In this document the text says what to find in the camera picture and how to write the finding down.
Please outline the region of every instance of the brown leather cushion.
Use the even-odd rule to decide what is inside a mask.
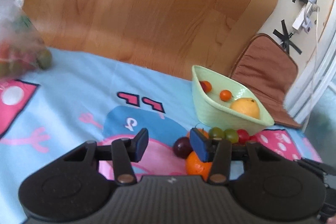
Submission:
[[[259,34],[239,57],[230,77],[257,96],[276,124],[300,128],[283,108],[297,73],[297,65],[282,48],[268,35]]]

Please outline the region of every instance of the basket rim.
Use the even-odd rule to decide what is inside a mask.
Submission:
[[[237,83],[240,87],[247,89],[249,92],[251,92],[251,93],[254,95],[254,97],[255,97],[255,99],[257,100],[257,102],[264,108],[264,110],[265,110],[265,112],[266,112],[268,118],[270,118],[270,119],[272,119],[272,120],[268,123],[268,122],[265,121],[265,120],[256,119],[256,118],[247,116],[247,115],[245,115],[245,114],[241,114],[241,113],[239,113],[239,112],[236,112],[236,111],[234,111],[234,110],[232,110],[232,109],[230,109],[230,108],[228,108],[228,107],[226,107],[226,106],[223,106],[223,105],[221,105],[221,104],[218,104],[217,102],[215,102],[214,100],[212,100],[212,99],[211,99],[209,96],[207,96],[206,93],[203,91],[202,86],[201,86],[201,84],[200,84],[200,82],[199,82],[199,80],[198,80],[198,77],[197,77],[195,68],[197,68],[197,69],[202,69],[202,70],[205,70],[205,71],[209,71],[210,73],[217,74],[219,77],[227,78],[227,79],[229,79],[230,81]],[[259,101],[259,99],[256,97],[256,95],[255,95],[252,91],[250,91],[246,86],[244,86],[243,84],[241,84],[241,83],[239,83],[239,82],[237,82],[237,81],[235,81],[235,80],[233,80],[233,79],[231,79],[231,78],[228,78],[228,77],[226,77],[226,76],[224,76],[224,75],[221,75],[221,74],[219,74],[219,73],[217,73],[217,72],[215,72],[215,71],[213,71],[213,70],[210,70],[210,69],[208,69],[208,68],[205,68],[205,67],[202,67],[202,66],[199,66],[199,65],[193,65],[193,66],[192,66],[192,75],[193,75],[193,81],[194,81],[194,79],[197,79],[196,86],[197,86],[197,89],[198,89],[198,91],[199,91],[201,97],[202,97],[202,98],[203,98],[209,105],[213,106],[214,108],[216,108],[216,109],[218,109],[218,110],[221,110],[221,111],[223,111],[223,112],[226,112],[226,113],[228,113],[228,114],[237,116],[237,117],[239,117],[239,118],[242,118],[242,119],[244,119],[244,120],[248,120],[248,121],[253,122],[253,123],[256,123],[256,124],[260,124],[260,125],[263,125],[263,126],[266,126],[266,127],[270,127],[270,126],[274,125],[274,119],[273,119],[272,116],[269,114],[269,112],[268,112],[267,109],[264,107],[264,105]]]

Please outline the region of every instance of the white wall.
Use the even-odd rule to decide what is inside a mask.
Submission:
[[[322,31],[323,23],[329,13],[331,4],[332,0],[318,0],[318,5],[320,6],[320,18],[318,27],[319,33],[321,33]],[[291,32],[292,23],[299,14],[301,8],[302,3],[300,3],[298,0],[295,3],[293,3],[292,0],[278,0],[278,4],[274,12],[267,19],[259,32],[264,32],[273,37],[276,41],[280,42],[280,39],[273,35],[273,30],[277,29],[278,31],[282,32],[281,20],[284,19],[288,31]],[[309,61],[315,47],[315,28],[313,28],[309,34],[306,34],[304,31],[302,31],[300,34],[295,34],[292,37],[292,41],[302,50],[302,54],[299,55],[294,49],[290,49],[290,55],[298,64],[299,74],[301,74],[307,62]]]

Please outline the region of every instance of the plastic bag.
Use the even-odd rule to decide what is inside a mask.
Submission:
[[[48,69],[52,63],[50,51],[22,5],[23,0],[0,0],[0,82]]]

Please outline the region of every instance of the cartoon print tablecloth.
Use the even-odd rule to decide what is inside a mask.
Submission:
[[[174,141],[199,124],[191,82],[83,52],[51,49],[54,67],[0,86],[0,223],[19,224],[20,183],[31,173],[87,140],[109,144],[148,128],[150,141],[141,162],[143,174],[185,174],[173,155]],[[272,127],[258,140],[288,159],[318,160],[300,131]],[[110,162],[100,172],[113,178]],[[243,172],[233,162],[231,178]]]

